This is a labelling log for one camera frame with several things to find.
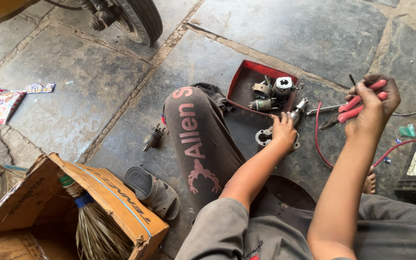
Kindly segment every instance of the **bare foot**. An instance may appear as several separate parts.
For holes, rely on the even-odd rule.
[[[365,194],[375,194],[375,173],[373,173],[373,166],[370,167],[368,171],[367,178],[365,179],[364,188],[362,189],[362,193]]]

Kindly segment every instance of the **broom bristles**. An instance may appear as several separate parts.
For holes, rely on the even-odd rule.
[[[61,178],[66,174],[59,169],[57,175]],[[84,192],[76,181],[64,188],[75,199]],[[87,260],[126,260],[134,248],[131,239],[96,202],[78,209],[76,246],[79,258]]]

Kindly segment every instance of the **antler logo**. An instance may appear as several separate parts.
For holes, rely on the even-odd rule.
[[[203,165],[200,163],[198,159],[194,160],[194,170],[191,171],[188,175],[188,184],[190,185],[190,191],[192,191],[194,194],[198,192],[198,190],[195,189],[192,183],[194,179],[197,179],[199,174],[202,174],[205,178],[210,178],[214,182],[214,187],[211,189],[211,191],[218,193],[218,190],[221,189],[221,186],[219,186],[218,178],[216,178],[216,175],[211,173],[209,170],[204,169]]]

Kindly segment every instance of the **litter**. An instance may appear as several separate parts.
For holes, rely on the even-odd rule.
[[[415,137],[415,128],[413,127],[412,124],[407,125],[407,127],[400,126],[399,132],[401,133],[402,136]]]
[[[26,86],[24,91],[27,92],[27,94],[36,94],[36,93],[49,93],[54,90],[55,83],[49,83],[45,87],[43,87],[42,84],[31,84]]]
[[[25,94],[25,91],[0,88],[0,124],[6,123]]]

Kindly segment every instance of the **tire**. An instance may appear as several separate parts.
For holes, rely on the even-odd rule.
[[[115,23],[131,40],[152,46],[163,32],[163,23],[152,0],[113,0],[123,10]]]

